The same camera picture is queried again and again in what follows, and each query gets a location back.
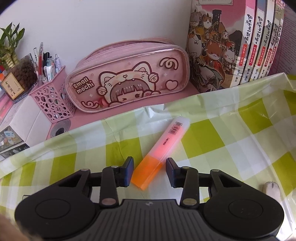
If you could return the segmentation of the orange highlighter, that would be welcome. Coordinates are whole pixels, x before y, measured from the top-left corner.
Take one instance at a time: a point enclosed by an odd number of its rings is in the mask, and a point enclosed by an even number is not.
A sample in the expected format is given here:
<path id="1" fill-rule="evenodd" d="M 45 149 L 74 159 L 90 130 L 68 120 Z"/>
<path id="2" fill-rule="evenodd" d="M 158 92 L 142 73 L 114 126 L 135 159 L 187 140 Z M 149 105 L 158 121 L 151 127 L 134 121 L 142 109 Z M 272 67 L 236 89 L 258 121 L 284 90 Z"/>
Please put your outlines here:
<path id="1" fill-rule="evenodd" d="M 190 126 L 188 118 L 178 116 L 172 120 L 152 149 L 135 168 L 131 183 L 145 190 L 159 170 L 171 156 L 176 145 L 181 141 Z"/>

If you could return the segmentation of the white eraser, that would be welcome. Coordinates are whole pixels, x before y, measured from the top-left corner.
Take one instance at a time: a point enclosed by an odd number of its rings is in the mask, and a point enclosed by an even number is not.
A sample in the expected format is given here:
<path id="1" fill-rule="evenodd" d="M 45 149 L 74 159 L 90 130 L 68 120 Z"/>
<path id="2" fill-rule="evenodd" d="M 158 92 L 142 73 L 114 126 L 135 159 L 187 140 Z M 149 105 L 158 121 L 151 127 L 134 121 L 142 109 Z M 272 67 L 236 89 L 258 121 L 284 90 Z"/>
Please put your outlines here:
<path id="1" fill-rule="evenodd" d="M 280 187 L 276 182 L 266 182 L 263 185 L 262 192 L 281 203 Z"/>

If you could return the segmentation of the white drawer organizer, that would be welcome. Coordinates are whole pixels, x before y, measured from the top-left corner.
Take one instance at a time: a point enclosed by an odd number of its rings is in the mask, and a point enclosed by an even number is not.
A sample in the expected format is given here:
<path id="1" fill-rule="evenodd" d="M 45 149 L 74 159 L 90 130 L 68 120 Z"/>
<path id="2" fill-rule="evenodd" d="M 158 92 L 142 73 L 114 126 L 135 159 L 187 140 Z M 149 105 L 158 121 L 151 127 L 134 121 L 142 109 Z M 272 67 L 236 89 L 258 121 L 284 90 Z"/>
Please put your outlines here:
<path id="1" fill-rule="evenodd" d="M 1 160 L 45 141 L 51 125 L 31 96 L 15 103 L 1 123 Z"/>

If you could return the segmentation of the pink perforated pen holder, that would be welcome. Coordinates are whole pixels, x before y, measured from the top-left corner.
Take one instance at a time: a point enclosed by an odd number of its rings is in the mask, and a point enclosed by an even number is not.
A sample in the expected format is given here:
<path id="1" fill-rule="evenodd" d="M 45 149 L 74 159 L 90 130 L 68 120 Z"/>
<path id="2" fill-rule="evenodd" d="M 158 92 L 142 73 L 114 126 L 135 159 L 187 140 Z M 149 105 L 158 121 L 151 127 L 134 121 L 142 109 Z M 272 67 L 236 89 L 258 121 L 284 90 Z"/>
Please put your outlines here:
<path id="1" fill-rule="evenodd" d="M 63 66 L 51 82 L 35 86 L 29 93 L 51 123 L 73 117 L 76 110 L 66 93 L 66 77 L 66 67 Z"/>

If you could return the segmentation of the pink cat pencil case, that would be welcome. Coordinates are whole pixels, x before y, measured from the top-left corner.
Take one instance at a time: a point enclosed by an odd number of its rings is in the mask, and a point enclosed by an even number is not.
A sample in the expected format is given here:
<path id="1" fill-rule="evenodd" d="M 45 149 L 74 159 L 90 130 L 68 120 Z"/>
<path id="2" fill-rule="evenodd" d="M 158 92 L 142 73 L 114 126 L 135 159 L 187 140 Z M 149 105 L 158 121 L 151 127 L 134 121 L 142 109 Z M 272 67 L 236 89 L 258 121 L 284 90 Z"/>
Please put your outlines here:
<path id="1" fill-rule="evenodd" d="M 83 58 L 67 76 L 70 101 L 99 113 L 138 100 L 182 91 L 190 78 L 187 52 L 166 38 L 109 44 Z"/>

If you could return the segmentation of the blue spine book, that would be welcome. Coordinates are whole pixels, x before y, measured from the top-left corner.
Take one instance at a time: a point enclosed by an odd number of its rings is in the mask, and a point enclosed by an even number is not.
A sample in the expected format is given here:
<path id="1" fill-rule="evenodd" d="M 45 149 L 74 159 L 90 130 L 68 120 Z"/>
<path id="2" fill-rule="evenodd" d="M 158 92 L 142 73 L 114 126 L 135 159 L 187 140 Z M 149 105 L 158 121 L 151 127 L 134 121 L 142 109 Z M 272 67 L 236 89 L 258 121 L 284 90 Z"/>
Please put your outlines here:
<path id="1" fill-rule="evenodd" d="M 251 41 L 248 48 L 248 54 L 245 61 L 244 70 L 239 83 L 240 85 L 245 84 L 250 80 L 251 73 L 255 65 L 261 37 L 262 37 L 267 1 L 255 1 L 255 2 L 256 2 L 256 5 L 255 5 L 254 20 L 253 20 L 253 32 L 252 32 Z"/>

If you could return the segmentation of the yellow spine book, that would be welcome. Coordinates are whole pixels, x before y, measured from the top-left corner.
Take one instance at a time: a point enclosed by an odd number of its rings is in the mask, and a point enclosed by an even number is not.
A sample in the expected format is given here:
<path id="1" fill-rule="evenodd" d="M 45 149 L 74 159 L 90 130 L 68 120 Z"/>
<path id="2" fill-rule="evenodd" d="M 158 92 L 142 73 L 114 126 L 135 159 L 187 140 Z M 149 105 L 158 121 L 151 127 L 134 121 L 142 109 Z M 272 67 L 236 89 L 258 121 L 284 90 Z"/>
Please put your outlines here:
<path id="1" fill-rule="evenodd" d="M 266 10 L 264 11 L 264 22 L 262 26 L 263 32 L 261 36 L 259 50 L 256 57 L 256 62 L 250 77 L 250 81 L 254 81 L 259 77 L 259 73 L 264 62 L 264 58 L 265 58 L 269 40 L 270 40 L 271 29 L 273 26 L 274 8 L 275 8 L 274 1 L 266 1 Z"/>

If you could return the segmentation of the glass planter with label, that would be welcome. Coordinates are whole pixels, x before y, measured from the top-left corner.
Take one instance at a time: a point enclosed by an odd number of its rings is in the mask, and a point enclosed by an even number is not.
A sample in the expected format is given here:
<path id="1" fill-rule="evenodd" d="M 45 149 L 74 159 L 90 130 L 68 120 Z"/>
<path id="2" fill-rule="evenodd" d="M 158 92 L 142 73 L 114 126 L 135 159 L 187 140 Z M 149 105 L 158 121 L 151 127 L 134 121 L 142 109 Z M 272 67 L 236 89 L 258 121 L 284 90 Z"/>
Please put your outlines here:
<path id="1" fill-rule="evenodd" d="M 6 54 L 4 63 L 6 76 L 1 80 L 1 88 L 16 103 L 26 97 L 38 82 L 34 61 L 31 54 L 18 60 L 13 53 L 12 56 Z"/>

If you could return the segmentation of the pink cat book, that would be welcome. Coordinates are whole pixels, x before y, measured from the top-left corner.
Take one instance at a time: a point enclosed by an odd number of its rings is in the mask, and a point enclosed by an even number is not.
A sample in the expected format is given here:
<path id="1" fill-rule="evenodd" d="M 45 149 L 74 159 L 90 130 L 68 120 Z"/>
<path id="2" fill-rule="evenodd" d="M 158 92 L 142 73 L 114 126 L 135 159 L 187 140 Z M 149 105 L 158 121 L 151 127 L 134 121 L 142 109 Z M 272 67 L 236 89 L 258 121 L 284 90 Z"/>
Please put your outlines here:
<path id="1" fill-rule="evenodd" d="M 256 1 L 192 1 L 186 51 L 198 92 L 239 85 L 253 34 Z"/>

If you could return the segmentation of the lucky bamboo plant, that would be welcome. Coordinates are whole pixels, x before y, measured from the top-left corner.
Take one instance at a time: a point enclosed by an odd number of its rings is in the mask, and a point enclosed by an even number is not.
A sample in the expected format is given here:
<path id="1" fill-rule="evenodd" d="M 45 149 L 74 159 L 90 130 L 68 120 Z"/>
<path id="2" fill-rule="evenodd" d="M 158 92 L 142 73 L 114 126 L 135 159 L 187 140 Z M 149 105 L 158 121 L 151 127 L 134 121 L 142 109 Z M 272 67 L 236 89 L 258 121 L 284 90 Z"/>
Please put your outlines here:
<path id="1" fill-rule="evenodd" d="M 10 23 L 6 28 L 1 28 L 1 65 L 12 69 L 18 63 L 16 48 L 23 38 L 25 28 L 20 29 L 20 24 Z"/>

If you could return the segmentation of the pink spine book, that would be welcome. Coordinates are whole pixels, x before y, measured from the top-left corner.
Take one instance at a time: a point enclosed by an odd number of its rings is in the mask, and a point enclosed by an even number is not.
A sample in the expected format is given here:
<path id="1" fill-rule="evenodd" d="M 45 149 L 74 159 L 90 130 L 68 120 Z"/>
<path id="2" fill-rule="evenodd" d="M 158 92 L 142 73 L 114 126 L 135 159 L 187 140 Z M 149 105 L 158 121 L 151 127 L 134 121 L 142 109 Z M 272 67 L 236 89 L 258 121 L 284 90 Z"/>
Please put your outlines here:
<path id="1" fill-rule="evenodd" d="M 280 21 L 282 17 L 283 7 L 281 1 L 275 1 L 275 11 L 274 11 L 274 20 L 273 28 L 271 32 L 270 41 L 268 44 L 268 51 L 264 58 L 264 64 L 260 70 L 259 78 L 264 78 L 268 75 L 270 67 L 272 65 L 273 56 L 276 51 L 276 41 L 278 38 L 278 29 L 280 27 Z"/>

